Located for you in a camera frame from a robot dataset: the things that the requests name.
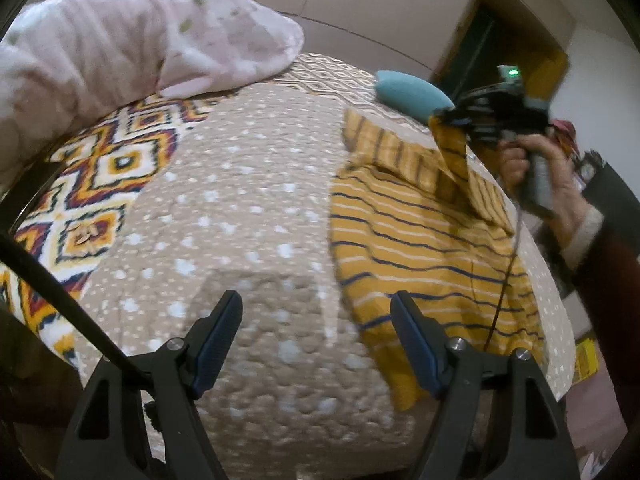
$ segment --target person's arm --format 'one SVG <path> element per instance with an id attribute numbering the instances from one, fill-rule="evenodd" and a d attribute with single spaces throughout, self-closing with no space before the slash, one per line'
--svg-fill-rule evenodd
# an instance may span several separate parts
<path id="1" fill-rule="evenodd" d="M 560 148 L 542 136 L 501 146 L 500 173 L 508 189 L 528 169 L 526 152 L 549 162 L 556 217 L 548 222 L 589 315 L 628 426 L 640 413 L 640 265 L 602 215 L 575 189 L 572 167 Z"/>

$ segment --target fluffy blanket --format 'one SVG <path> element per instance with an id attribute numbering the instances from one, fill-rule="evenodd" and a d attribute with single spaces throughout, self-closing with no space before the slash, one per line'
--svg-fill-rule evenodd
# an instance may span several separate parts
<path id="1" fill-rule="evenodd" d="M 51 139 L 159 92 L 185 98 L 274 75 L 303 44 L 251 0 L 46 0 L 0 43 L 0 188 Z"/>

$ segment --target striped garment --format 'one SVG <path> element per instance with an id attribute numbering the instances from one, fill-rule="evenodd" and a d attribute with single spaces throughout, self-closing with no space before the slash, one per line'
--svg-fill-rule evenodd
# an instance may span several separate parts
<path id="1" fill-rule="evenodd" d="M 481 349 L 513 247 L 502 193 L 469 171 L 465 135 L 433 119 L 440 151 L 404 142 L 354 110 L 343 136 L 350 161 L 332 181 L 330 243 L 362 340 L 397 409 L 421 392 L 390 322 L 390 296 L 407 290 L 449 336 Z M 490 351 L 532 351 L 544 339 L 529 278 L 516 259 Z"/>

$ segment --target hand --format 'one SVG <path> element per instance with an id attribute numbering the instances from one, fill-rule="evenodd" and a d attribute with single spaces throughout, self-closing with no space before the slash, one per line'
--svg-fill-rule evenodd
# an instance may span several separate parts
<path id="1" fill-rule="evenodd" d="M 507 191 L 513 194 L 529 169 L 527 151 L 542 154 L 549 164 L 551 187 L 556 216 L 546 221 L 565 248 L 584 220 L 590 206 L 574 185 L 573 165 L 556 146 L 542 135 L 518 136 L 515 142 L 501 141 L 500 176 Z"/>

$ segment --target teal pillow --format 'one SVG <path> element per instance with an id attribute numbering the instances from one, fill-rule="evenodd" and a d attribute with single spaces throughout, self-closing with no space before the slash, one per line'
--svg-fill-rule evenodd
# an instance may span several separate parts
<path id="1" fill-rule="evenodd" d="M 442 90 L 419 77 L 391 70 L 378 70 L 376 76 L 378 100 L 422 124 L 429 122 L 436 108 L 454 106 Z"/>

